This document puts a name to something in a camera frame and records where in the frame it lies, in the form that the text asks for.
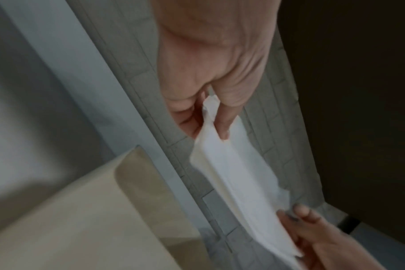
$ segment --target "dark brown door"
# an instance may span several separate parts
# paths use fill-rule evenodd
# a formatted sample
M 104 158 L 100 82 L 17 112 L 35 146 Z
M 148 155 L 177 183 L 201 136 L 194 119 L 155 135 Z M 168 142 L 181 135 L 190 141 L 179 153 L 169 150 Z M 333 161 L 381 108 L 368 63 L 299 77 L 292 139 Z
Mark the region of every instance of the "dark brown door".
M 405 243 L 405 1 L 283 0 L 326 201 Z

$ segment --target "hand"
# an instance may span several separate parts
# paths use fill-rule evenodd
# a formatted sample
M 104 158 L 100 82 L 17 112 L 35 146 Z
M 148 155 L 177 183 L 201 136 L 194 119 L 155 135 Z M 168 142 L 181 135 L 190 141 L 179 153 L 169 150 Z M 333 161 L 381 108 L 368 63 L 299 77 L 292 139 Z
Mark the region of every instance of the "hand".
M 220 138 L 254 92 L 274 35 L 280 0 L 152 0 L 159 29 L 158 76 L 167 108 L 196 138 L 213 87 Z
M 292 240 L 304 254 L 309 270 L 385 270 L 357 241 L 342 233 L 314 210 L 297 204 L 297 220 L 284 211 L 277 215 Z

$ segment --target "white paper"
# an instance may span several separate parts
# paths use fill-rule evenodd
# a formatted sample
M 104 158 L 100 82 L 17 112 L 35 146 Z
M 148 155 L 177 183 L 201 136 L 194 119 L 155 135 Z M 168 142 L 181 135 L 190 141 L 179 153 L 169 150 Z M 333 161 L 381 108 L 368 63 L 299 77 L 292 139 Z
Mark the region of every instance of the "white paper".
M 237 117 L 229 140 L 221 140 L 214 127 L 219 107 L 216 96 L 204 101 L 204 125 L 190 155 L 246 231 L 290 267 L 302 269 L 295 256 L 302 256 L 276 216 L 289 205 L 288 191 L 265 160 L 251 145 L 244 125 Z

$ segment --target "floor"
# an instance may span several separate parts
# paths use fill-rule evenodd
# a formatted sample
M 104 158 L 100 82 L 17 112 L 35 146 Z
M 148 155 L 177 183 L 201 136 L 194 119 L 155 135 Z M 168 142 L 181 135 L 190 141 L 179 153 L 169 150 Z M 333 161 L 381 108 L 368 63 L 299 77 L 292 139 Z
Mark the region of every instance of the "floor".
M 189 164 L 193 141 L 166 113 L 156 75 L 157 29 L 146 0 L 67 0 L 108 66 L 157 139 L 217 236 L 207 242 L 224 269 L 284 269 L 238 224 L 211 184 Z M 240 115 L 254 147 L 290 190 L 291 203 L 316 207 L 337 223 L 344 216 L 324 202 L 279 33 L 262 80 Z

